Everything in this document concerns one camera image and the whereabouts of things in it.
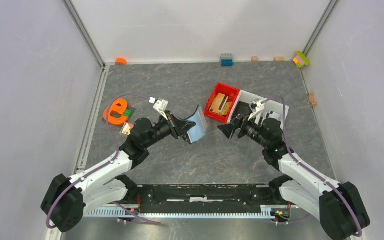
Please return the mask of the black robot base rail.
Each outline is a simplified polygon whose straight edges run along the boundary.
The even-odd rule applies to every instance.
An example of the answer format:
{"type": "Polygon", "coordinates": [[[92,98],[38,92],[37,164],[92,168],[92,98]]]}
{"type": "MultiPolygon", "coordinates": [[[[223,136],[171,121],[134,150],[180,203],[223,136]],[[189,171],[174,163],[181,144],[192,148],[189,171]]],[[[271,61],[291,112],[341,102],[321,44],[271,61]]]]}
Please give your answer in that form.
{"type": "Polygon", "coordinates": [[[144,184],[119,200],[141,214],[251,214],[261,206],[288,206],[268,184],[144,184]]]}

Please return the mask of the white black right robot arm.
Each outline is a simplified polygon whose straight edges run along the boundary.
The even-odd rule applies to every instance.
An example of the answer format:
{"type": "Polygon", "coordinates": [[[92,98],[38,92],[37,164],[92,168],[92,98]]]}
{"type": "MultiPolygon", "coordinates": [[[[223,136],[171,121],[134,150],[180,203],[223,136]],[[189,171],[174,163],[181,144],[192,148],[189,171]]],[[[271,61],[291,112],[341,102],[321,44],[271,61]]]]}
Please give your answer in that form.
{"type": "Polygon", "coordinates": [[[238,137],[249,137],[263,147],[264,160],[285,179],[269,189],[275,204],[284,201],[298,205],[319,220],[332,240],[361,237],[371,224],[358,188],[351,182],[340,183],[306,163],[290,147],[281,128],[281,121],[266,118],[256,124],[247,117],[217,127],[228,139],[239,130],[238,137]]]}

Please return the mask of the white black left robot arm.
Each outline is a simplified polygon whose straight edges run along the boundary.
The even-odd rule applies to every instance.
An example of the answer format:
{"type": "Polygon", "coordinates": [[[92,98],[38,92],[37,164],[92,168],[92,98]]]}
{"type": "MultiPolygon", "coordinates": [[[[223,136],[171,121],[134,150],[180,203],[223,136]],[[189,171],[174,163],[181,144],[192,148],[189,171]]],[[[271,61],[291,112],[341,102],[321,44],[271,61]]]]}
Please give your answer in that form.
{"type": "Polygon", "coordinates": [[[177,118],[166,110],[155,124],[148,118],[139,118],[126,141],[107,159],[70,177],[55,176],[40,205],[46,214],[46,226],[65,233],[74,228],[84,215],[103,205],[120,200],[125,204],[133,203],[137,190],[117,177],[143,163],[149,156],[149,147],[164,138],[190,139],[194,127],[204,133],[200,110],[197,108],[186,119],[177,118]]]}

